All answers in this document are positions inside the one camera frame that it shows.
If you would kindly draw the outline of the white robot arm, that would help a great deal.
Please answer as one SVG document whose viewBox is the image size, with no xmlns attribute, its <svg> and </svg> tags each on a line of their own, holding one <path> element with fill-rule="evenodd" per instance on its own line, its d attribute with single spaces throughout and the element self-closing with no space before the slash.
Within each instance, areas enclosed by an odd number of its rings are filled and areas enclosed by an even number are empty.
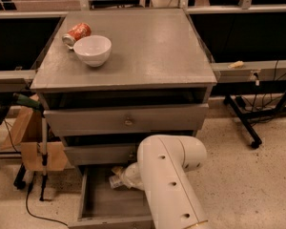
<svg viewBox="0 0 286 229">
<path fill-rule="evenodd" d="M 206 158 L 204 144 L 193 136 L 151 135 L 140 142 L 135 163 L 112 168 L 109 182 L 145 193 L 155 229 L 211 229 L 186 176 Z"/>
</svg>

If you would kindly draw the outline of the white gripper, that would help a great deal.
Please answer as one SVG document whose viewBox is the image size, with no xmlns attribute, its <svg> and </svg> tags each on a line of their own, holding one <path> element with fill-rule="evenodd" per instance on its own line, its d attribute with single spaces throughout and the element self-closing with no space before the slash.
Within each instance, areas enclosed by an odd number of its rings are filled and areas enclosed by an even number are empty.
<svg viewBox="0 0 286 229">
<path fill-rule="evenodd" d="M 144 185 L 141 179 L 137 162 L 129 165 L 125 169 L 122 166 L 114 166 L 112 168 L 112 172 L 115 175 L 120 176 L 121 181 L 129 189 L 135 188 L 139 190 L 144 190 Z"/>
</svg>

